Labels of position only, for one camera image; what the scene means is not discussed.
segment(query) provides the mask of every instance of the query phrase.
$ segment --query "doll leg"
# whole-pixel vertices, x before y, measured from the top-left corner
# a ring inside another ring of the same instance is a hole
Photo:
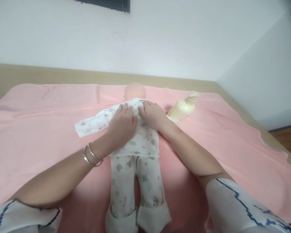
[[[107,233],[136,233],[135,156],[111,157],[111,202],[105,217]]]
[[[159,233],[171,221],[158,158],[139,157],[136,174],[141,193],[137,224],[146,233]]]

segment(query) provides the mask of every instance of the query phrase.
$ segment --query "printed baby onesie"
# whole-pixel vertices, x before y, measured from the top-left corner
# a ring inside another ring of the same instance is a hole
[[[171,221],[159,167],[158,133],[146,125],[138,111],[144,101],[126,101],[133,106],[133,115],[138,119],[136,133],[127,144],[110,154],[112,184],[110,207],[105,216],[107,233],[137,233],[137,224],[146,233],[159,233]],[[113,105],[76,123],[79,137],[107,128],[119,106]],[[136,174],[141,190],[138,211],[134,194]]]
[[[137,129],[133,138],[122,148],[114,151],[112,155],[127,156],[135,155],[140,157],[159,157],[158,134],[150,128],[141,118],[138,107],[143,106],[144,99],[133,99],[126,101],[128,106],[133,106],[133,115],[138,118]],[[120,104],[113,105],[111,108],[100,111],[96,116],[84,119],[75,124],[75,129],[79,137],[84,137],[92,133],[99,132],[108,127],[112,117]]]

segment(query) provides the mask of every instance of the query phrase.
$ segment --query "bangle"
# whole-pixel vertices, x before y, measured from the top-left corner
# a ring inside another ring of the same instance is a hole
[[[96,155],[94,155],[94,153],[92,152],[92,150],[91,150],[91,148],[90,148],[90,143],[88,143],[87,144],[88,145],[88,149],[90,150],[90,153],[92,154],[92,156],[94,156],[94,158],[96,159],[96,160],[98,160],[99,162],[103,162],[103,160],[99,160],[97,157],[96,157]]]
[[[88,149],[90,150],[91,154],[95,157],[95,159],[97,159],[97,157],[96,157],[96,156],[94,155],[94,153],[91,151],[89,145],[86,145],[86,146],[84,147],[84,149],[83,149],[83,157],[84,157],[85,161],[86,161],[88,164],[92,165],[93,167],[99,167],[99,166],[102,164],[103,160],[100,161],[99,159],[97,159],[97,160],[100,162],[99,165],[92,164],[92,163],[87,159],[87,157],[86,157],[86,147],[88,147]]]

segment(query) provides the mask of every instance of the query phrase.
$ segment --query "pink towel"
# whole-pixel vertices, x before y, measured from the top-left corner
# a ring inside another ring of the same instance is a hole
[[[79,138],[74,124],[123,101],[125,86],[32,85],[12,88],[0,100],[0,204],[29,179],[104,132]],[[146,87],[165,110],[190,92]],[[291,222],[291,165],[269,148],[218,94],[201,93],[195,112],[179,123],[248,193]],[[208,217],[198,181],[160,136],[160,166],[172,222],[164,232],[199,232]],[[135,182],[136,197],[139,185]],[[104,232],[110,201],[110,158],[63,200],[59,232]]]

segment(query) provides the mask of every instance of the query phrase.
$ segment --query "lotion bottle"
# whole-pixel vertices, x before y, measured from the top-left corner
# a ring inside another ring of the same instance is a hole
[[[195,101],[199,97],[198,92],[190,94],[185,100],[179,100],[168,112],[169,116],[174,122],[178,123],[190,115],[195,110]]]

